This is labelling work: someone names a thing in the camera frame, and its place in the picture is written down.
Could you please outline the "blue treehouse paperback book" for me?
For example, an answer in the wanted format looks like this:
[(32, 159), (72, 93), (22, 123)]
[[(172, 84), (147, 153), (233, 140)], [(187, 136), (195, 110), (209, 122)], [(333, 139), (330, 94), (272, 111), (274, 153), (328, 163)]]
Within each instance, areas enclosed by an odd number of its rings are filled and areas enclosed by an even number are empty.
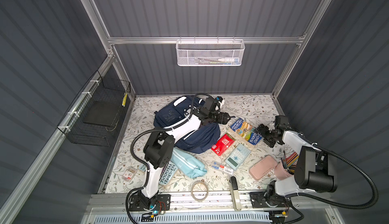
[(256, 128), (242, 118), (237, 118), (228, 129), (253, 146), (256, 146), (263, 139), (259, 133), (255, 133)]

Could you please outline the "navy blue student backpack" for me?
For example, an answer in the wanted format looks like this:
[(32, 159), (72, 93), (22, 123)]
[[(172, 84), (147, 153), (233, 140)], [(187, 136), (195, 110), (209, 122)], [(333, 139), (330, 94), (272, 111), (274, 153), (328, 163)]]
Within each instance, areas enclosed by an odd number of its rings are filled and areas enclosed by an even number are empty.
[(221, 130), (218, 123), (210, 123), (209, 113), (220, 110), (214, 97), (205, 100), (197, 96), (180, 96), (163, 108), (155, 111), (154, 127), (166, 129), (164, 136), (174, 138), (175, 147), (182, 151), (202, 154), (219, 140)]

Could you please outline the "purple treehouse paperback book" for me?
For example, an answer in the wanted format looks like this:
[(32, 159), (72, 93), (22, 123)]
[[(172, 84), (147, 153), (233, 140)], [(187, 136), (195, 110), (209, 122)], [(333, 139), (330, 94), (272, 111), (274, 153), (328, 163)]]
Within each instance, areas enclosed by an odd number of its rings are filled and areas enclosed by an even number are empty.
[(169, 184), (169, 182), (172, 180), (174, 175), (176, 174), (178, 170), (178, 167), (172, 162), (169, 161), (169, 163), (163, 168), (160, 179), (159, 179), (159, 185), (160, 186), (166, 186)]

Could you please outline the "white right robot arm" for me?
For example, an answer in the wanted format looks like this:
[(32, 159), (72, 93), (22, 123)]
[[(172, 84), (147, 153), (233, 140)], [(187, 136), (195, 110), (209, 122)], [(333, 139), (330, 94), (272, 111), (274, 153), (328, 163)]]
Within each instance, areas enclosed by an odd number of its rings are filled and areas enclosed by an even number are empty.
[(260, 124), (254, 131), (269, 147), (276, 144), (291, 147), (299, 156), (294, 174), (284, 180), (274, 180), (267, 187), (264, 199), (276, 207), (293, 194), (333, 193), (337, 189), (336, 159), (313, 146), (304, 134), (289, 124), (286, 116), (275, 117), (275, 128)]

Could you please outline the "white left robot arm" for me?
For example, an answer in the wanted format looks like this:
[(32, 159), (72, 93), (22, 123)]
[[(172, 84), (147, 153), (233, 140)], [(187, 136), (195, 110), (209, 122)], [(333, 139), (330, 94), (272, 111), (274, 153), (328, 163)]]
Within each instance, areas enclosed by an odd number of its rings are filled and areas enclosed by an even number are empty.
[(223, 113), (224, 99), (207, 93), (180, 96), (155, 112), (154, 128), (137, 135), (130, 146), (131, 156), (146, 167), (143, 186), (131, 190), (145, 209), (154, 209), (159, 201), (159, 181), (163, 169), (175, 158), (184, 161), (181, 152), (201, 154), (216, 144), (219, 125), (231, 116)]

